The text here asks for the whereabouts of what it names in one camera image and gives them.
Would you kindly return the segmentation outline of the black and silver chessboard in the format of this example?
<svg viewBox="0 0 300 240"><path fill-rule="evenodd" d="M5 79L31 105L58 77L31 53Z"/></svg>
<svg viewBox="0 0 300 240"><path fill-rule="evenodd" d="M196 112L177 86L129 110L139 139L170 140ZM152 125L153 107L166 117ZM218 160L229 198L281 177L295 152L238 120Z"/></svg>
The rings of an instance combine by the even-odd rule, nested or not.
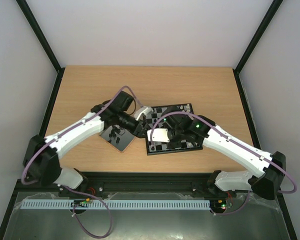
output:
<svg viewBox="0 0 300 240"><path fill-rule="evenodd" d="M158 119L162 115L165 115L170 112L187 112L193 113L193 107L191 103L181 103L173 105L163 105L163 106L153 106L152 112L143 117L143 120L152 128L155 123L158 122ZM176 130L184 129L184 124L188 123L190 117L187 115L172 115L165 117L162 121L158 123L158 128L168 129L169 132L174 133ZM189 151L198 151L202 150L203 146L196 142L189 142L186 139L181 139L178 137L176 141L170 142L158 142L155 141L151 143L147 137L145 140L147 155L160 155L160 154L170 154L177 152L189 152Z"/></svg>

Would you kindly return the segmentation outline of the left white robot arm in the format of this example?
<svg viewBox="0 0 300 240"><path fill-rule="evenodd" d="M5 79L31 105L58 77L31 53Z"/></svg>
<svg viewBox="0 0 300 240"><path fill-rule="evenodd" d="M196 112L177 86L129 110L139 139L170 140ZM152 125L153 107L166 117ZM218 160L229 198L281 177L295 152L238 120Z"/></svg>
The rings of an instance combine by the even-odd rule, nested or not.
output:
<svg viewBox="0 0 300 240"><path fill-rule="evenodd" d="M77 189L84 182L84 176L74 168L62 167L60 159L82 141L110 126L119 126L137 138L145 138L149 125L142 116L148 115L152 108L142 105L134 115L128 114L126 111L136 101L134 96L121 90L67 128L46 137L33 136L23 160L22 184L39 183L43 187L57 184Z"/></svg>

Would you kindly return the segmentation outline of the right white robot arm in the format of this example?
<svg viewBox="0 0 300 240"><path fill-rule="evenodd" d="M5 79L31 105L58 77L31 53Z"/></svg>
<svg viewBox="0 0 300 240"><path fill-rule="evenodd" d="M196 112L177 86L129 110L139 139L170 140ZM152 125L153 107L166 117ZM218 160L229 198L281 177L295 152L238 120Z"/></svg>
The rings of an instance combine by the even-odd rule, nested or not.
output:
<svg viewBox="0 0 300 240"><path fill-rule="evenodd" d="M216 171L208 183L208 191L219 196L228 190L252 191L266 200L274 200L284 179L286 156L253 147L223 130L211 119L169 107L162 113L168 124L167 140L170 144L182 140L201 145L229 157L245 167L245 171Z"/></svg>

